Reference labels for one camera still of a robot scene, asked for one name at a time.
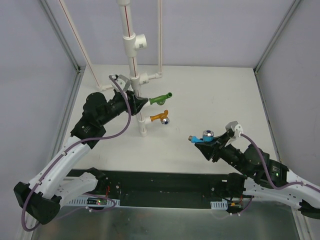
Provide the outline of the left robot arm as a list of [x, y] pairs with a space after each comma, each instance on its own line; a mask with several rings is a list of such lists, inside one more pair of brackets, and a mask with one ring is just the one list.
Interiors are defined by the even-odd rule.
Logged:
[[137, 97], [130, 90], [116, 91], [110, 100], [106, 100], [101, 92], [87, 96], [82, 117], [70, 132], [66, 144], [34, 178], [27, 183], [18, 182], [13, 189], [22, 208], [21, 224], [25, 231], [30, 231], [25, 222], [26, 214], [36, 219], [38, 225], [45, 225], [78, 196], [88, 192], [99, 195], [105, 191], [105, 176], [93, 167], [66, 184], [62, 181], [98, 141], [116, 138], [124, 133], [121, 130], [106, 136], [104, 126], [108, 122], [124, 112], [129, 117], [135, 116], [149, 103], [148, 98]]

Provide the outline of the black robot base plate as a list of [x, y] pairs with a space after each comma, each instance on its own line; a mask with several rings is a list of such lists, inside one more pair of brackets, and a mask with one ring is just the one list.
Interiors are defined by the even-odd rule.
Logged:
[[245, 195], [239, 173], [195, 174], [104, 170], [91, 191], [119, 200], [122, 207], [209, 209], [211, 202]]

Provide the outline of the blue water faucet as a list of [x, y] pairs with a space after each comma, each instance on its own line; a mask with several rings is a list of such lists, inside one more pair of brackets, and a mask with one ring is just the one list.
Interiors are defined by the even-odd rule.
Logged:
[[192, 136], [190, 135], [188, 137], [188, 140], [193, 143], [193, 144], [196, 144], [196, 143], [206, 143], [206, 142], [211, 142], [213, 141], [214, 139], [214, 132], [211, 131], [211, 130], [204, 130], [202, 132], [202, 137], [201, 138], [197, 138], [196, 136]]

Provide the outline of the white PVC pipe stand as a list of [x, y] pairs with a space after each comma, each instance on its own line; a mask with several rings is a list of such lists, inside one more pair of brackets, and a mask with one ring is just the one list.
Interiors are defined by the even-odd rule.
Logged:
[[[99, 81], [97, 76], [95, 75], [90, 57], [85, 49], [85, 46], [74, 24], [71, 14], [69, 13], [66, 3], [63, 0], [60, 0], [59, 4], [70, 25], [70, 28], [75, 37], [75, 40], [80, 48], [80, 51], [85, 59], [86, 66], [89, 68], [89, 71], [91, 72], [91, 75], [93, 76], [98, 89], [101, 91], [110, 89], [111, 88], [110, 86], [102, 85], [102, 82]], [[119, 7], [119, 12], [121, 17], [124, 52], [128, 60], [129, 78], [131, 80], [131, 86], [133, 88], [135, 95], [139, 97], [141, 95], [142, 85], [149, 83], [150, 80], [160, 79], [163, 76], [162, 1], [161, 0], [157, 1], [158, 57], [157, 57], [157, 71], [153, 74], [148, 74], [146, 72], [140, 73], [138, 70], [138, 60], [137, 60], [138, 51], [147, 48], [148, 45], [147, 45], [147, 39], [144, 34], [137, 35], [134, 32], [132, 12], [131, 12], [131, 1], [118, 0], [117, 4]]]

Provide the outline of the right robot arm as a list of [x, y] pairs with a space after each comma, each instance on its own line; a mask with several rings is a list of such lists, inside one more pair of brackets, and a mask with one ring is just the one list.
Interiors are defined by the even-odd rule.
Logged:
[[207, 161], [224, 160], [241, 173], [240, 182], [232, 180], [225, 184], [228, 196], [234, 198], [243, 193], [262, 197], [286, 204], [305, 217], [320, 218], [320, 187], [271, 159], [242, 132], [228, 130], [220, 136], [213, 136], [206, 130], [201, 138], [190, 136], [188, 140]]

